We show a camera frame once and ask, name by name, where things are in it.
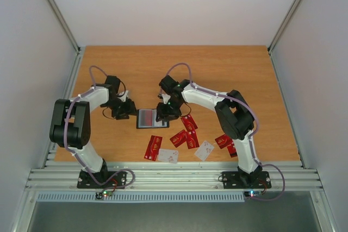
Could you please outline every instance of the playing card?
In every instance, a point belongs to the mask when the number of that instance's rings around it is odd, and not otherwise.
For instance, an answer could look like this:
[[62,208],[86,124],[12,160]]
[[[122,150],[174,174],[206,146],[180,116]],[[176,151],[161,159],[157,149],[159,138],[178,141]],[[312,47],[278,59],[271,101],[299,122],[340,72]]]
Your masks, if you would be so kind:
[[211,145],[207,141],[203,141],[201,146],[198,148],[198,150],[195,152],[195,155],[200,158],[202,161],[205,161],[206,158],[209,156],[209,154],[214,149],[214,146]]
[[162,137],[151,135],[150,142],[147,145],[144,159],[156,161],[158,150],[161,147]]
[[158,160],[169,163],[178,163],[179,152],[173,149],[159,149]]
[[196,131],[193,130],[186,132],[186,143],[188,149],[194,149],[200,146],[200,144],[198,143]]
[[181,121],[185,125],[187,131],[193,131],[198,128],[197,124],[190,114],[188,116],[181,117]]
[[234,144],[228,145],[227,149],[228,149],[229,156],[231,156],[231,158],[237,157],[237,151],[235,149]]
[[226,134],[221,135],[215,139],[217,145],[219,145],[220,149],[227,147],[228,145],[233,145],[233,140],[228,137]]
[[172,138],[170,138],[170,141],[173,143],[173,145],[177,148],[181,144],[183,144],[186,141],[186,131],[182,130],[176,135],[174,135]]

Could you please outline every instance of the aluminum frame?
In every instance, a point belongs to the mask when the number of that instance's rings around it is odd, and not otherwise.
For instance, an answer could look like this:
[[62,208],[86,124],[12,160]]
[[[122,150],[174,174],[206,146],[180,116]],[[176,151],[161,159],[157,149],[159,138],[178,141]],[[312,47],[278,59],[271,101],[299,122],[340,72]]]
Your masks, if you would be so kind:
[[[272,50],[286,29],[287,24],[291,20],[297,7],[302,0],[294,0],[287,15],[285,16],[279,30],[277,31],[272,43],[269,47],[270,57],[272,59]],[[73,37],[66,21],[64,20],[57,4],[54,0],[48,0],[53,12],[59,20],[62,28],[70,39],[74,49],[77,51],[75,61],[73,63],[70,77],[67,81],[63,94],[64,98],[72,95],[73,87],[76,82],[77,74],[82,62],[85,48],[80,48]],[[283,96],[282,88],[279,85],[285,108],[288,108]],[[306,158],[301,153],[300,145],[295,137],[297,147],[299,148],[300,161],[280,161],[280,162],[264,162],[277,165],[285,176],[286,191],[310,191],[313,205],[318,217],[322,231],[337,231],[331,209],[320,181],[320,177],[316,170],[306,169]],[[20,206],[15,217],[15,223],[12,231],[27,231],[30,220],[33,215],[36,201],[41,192],[49,191],[78,191],[81,193],[95,192],[97,190],[79,190],[76,188],[76,182],[80,166],[77,162],[55,162],[54,157],[57,151],[57,145],[47,142],[47,151],[42,158],[42,167],[33,169],[30,172],[26,188],[22,195]],[[178,164],[168,164],[160,162],[109,162],[108,166],[111,170],[121,168],[131,168],[135,171],[136,181],[132,186],[126,188],[121,193],[132,192],[211,192],[226,193],[219,176],[222,171],[235,171],[237,162],[179,162]],[[282,189],[282,180],[279,173],[272,168],[264,168],[270,172],[273,187],[269,191],[280,191]],[[233,190],[233,192],[241,192],[243,190]]]

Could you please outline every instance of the white card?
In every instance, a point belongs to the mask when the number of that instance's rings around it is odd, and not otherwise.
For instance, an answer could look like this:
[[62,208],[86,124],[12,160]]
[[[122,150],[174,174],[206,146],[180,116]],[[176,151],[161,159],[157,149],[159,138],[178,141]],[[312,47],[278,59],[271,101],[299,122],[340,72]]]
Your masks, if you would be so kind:
[[158,160],[169,163],[178,163],[179,152],[173,149],[159,149]]
[[202,161],[205,161],[213,149],[214,149],[213,145],[211,145],[207,141],[203,141],[202,145],[200,145],[198,150],[196,150],[195,155],[198,158],[200,158]]

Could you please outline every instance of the card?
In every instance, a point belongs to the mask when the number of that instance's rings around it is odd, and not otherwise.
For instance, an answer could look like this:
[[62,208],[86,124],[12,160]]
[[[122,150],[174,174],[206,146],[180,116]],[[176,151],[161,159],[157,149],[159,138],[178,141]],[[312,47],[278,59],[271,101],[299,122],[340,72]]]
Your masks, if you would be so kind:
[[213,145],[211,145],[207,141],[203,141],[203,143],[200,145],[198,150],[196,150],[195,155],[198,158],[200,158],[202,161],[205,161],[213,149],[214,149]]
[[159,148],[161,147],[162,137],[151,135],[150,142],[147,145],[144,159],[156,161]]
[[162,162],[178,163],[179,152],[173,149],[159,149],[158,160]]
[[196,131],[187,131],[186,132],[186,143],[188,149],[198,148],[200,144],[198,143]]
[[187,131],[198,129],[197,124],[190,114],[188,116],[181,117],[181,121],[183,122]]
[[227,147],[228,145],[233,145],[233,140],[228,137],[226,134],[221,135],[215,139],[217,145],[219,145],[220,149]]
[[148,129],[148,128],[168,128],[169,121],[156,121],[157,110],[156,109],[140,109],[136,113],[136,128]]
[[172,138],[169,139],[173,145],[177,148],[186,141],[186,131],[182,130]]
[[229,152],[229,156],[231,156],[231,158],[233,157],[237,157],[237,151],[235,150],[235,146],[234,144],[232,145],[228,145],[227,146],[228,152]]

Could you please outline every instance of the grey vent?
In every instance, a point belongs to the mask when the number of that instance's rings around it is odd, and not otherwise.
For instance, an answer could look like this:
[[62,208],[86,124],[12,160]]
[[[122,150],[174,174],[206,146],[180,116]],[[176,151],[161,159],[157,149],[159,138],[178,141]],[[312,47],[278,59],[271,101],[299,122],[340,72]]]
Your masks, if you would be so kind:
[[121,192],[96,199],[95,192],[40,192],[40,202],[244,202],[242,192]]

